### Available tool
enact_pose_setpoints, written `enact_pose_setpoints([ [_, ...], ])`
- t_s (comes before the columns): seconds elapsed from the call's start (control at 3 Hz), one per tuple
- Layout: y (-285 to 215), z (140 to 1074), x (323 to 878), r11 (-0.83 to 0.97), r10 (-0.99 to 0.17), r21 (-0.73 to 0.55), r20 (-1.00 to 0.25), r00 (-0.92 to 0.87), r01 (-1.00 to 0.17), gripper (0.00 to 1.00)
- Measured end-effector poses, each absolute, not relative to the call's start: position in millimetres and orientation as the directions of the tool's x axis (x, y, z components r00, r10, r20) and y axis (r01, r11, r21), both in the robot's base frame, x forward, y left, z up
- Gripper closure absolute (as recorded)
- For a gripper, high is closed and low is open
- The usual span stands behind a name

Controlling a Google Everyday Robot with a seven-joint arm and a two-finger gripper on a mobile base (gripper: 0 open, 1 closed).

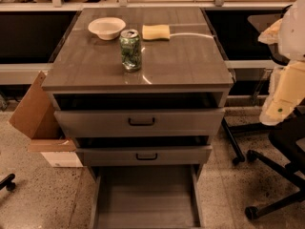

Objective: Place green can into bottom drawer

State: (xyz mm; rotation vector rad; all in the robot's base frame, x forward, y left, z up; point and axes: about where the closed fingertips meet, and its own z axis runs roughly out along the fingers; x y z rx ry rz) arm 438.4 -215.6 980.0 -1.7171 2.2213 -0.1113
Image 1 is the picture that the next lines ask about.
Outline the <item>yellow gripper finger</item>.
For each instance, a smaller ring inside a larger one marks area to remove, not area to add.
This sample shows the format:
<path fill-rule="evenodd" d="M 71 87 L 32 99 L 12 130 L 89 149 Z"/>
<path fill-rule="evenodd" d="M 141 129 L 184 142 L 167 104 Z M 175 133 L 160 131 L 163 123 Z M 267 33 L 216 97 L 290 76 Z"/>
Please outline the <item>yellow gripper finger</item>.
<path fill-rule="evenodd" d="M 282 19 L 275 21 L 269 28 L 258 36 L 258 41 L 267 45 L 276 44 L 278 42 L 278 34 L 281 24 Z"/>
<path fill-rule="evenodd" d="M 275 67 L 259 121 L 267 126 L 282 122 L 305 98 L 305 63 L 293 62 L 281 68 Z"/>

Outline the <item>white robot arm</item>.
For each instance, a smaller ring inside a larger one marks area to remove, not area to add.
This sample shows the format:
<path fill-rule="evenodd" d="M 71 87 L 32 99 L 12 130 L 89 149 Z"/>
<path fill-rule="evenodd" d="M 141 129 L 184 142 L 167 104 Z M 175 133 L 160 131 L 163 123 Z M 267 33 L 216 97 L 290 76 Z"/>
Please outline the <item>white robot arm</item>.
<path fill-rule="evenodd" d="M 290 60 L 271 74 L 269 96 L 259 121 L 274 126 L 282 122 L 305 98 L 305 0 L 296 0 L 284 16 L 258 36 L 264 44 L 276 43 L 281 55 Z"/>

